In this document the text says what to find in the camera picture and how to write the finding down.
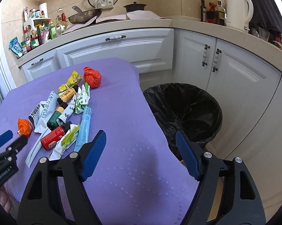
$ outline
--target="red bottle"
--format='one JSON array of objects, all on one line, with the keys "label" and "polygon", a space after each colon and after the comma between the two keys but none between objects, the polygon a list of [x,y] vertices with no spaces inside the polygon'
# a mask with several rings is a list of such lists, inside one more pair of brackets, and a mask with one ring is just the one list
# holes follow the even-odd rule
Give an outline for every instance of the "red bottle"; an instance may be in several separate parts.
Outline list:
[{"label": "red bottle", "polygon": [[49,134],[44,136],[40,142],[43,145],[43,147],[49,151],[51,148],[55,147],[57,142],[62,139],[62,137],[67,133],[67,131],[70,129],[70,125],[72,123],[68,121],[65,123],[64,126],[59,126],[55,128],[53,131],[51,131]]}]

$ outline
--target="white kettle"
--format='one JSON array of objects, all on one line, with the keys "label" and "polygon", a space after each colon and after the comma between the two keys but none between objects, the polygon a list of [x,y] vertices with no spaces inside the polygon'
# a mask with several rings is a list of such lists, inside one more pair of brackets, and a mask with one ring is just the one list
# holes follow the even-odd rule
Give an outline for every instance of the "white kettle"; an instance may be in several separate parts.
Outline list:
[{"label": "white kettle", "polygon": [[248,33],[248,23],[254,14],[251,0],[227,0],[226,13],[226,26]]}]

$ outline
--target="orange crumpled wrapper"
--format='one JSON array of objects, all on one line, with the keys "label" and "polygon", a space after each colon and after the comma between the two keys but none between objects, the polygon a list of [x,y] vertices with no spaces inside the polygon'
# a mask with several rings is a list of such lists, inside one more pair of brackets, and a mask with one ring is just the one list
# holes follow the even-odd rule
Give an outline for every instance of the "orange crumpled wrapper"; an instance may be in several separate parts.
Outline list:
[{"label": "orange crumpled wrapper", "polygon": [[99,71],[84,67],[84,80],[90,88],[97,88],[101,85],[101,74]]},{"label": "orange crumpled wrapper", "polygon": [[17,134],[25,135],[28,137],[32,132],[33,125],[26,119],[18,119],[18,131]]}]

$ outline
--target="garbage bag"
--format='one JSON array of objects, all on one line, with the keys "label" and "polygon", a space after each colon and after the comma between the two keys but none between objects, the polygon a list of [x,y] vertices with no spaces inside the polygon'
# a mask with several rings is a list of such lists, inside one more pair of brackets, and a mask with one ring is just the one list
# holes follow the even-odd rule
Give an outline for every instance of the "garbage bag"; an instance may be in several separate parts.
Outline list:
[{"label": "garbage bag", "polygon": [[175,141],[178,130],[183,130],[190,141],[199,143],[202,148],[220,131],[222,111],[218,102],[194,85],[156,85],[145,90],[143,95],[170,150],[180,161],[182,157]]}]

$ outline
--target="cabinet handle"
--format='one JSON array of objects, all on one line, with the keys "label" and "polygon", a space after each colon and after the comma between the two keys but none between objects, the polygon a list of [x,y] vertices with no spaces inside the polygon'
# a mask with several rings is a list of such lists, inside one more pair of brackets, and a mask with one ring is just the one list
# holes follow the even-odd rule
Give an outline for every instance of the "cabinet handle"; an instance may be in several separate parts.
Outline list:
[{"label": "cabinet handle", "polygon": [[208,46],[207,44],[205,44],[205,50],[203,51],[203,55],[202,55],[202,66],[204,67],[205,65],[208,65],[206,63],[206,59],[208,56],[208,49],[210,49],[210,46]]},{"label": "cabinet handle", "polygon": [[39,61],[36,61],[36,62],[32,63],[31,65],[34,66],[34,65],[36,65],[37,63],[42,62],[42,61],[43,61],[43,58],[41,58]]},{"label": "cabinet handle", "polygon": [[108,37],[106,38],[106,41],[108,40],[117,40],[117,39],[123,39],[123,38],[126,38],[126,35],[119,35],[119,36],[115,36],[115,37]]},{"label": "cabinet handle", "polygon": [[213,62],[213,70],[212,70],[213,73],[215,73],[215,71],[218,71],[217,63],[218,63],[219,54],[221,52],[222,51],[219,50],[218,48],[216,49],[215,56],[214,56],[214,62]]}]

